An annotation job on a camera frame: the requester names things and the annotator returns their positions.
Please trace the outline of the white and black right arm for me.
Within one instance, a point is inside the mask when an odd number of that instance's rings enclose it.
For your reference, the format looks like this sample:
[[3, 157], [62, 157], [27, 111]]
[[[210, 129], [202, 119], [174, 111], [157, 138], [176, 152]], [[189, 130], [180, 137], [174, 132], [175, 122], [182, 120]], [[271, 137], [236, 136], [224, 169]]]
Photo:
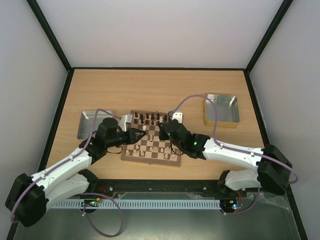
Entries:
[[176, 119], [158, 126], [159, 138], [169, 140], [190, 158], [219, 160], [244, 168], [222, 172], [218, 183], [218, 191], [222, 195], [229, 196], [234, 191], [247, 188], [262, 188], [276, 195], [286, 193], [292, 164], [276, 146], [227, 145], [208, 135], [191, 133]]

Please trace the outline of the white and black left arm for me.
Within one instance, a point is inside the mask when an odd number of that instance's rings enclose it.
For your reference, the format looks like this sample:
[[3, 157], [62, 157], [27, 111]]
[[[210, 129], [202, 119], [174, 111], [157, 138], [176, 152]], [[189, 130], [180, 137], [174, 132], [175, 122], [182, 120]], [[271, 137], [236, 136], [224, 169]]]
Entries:
[[85, 193], [96, 176], [87, 168], [104, 157], [109, 148], [134, 145], [146, 135], [144, 130], [123, 130], [114, 118], [105, 118], [78, 148], [51, 167], [28, 176], [17, 176], [5, 206], [12, 223], [30, 227], [56, 203]]

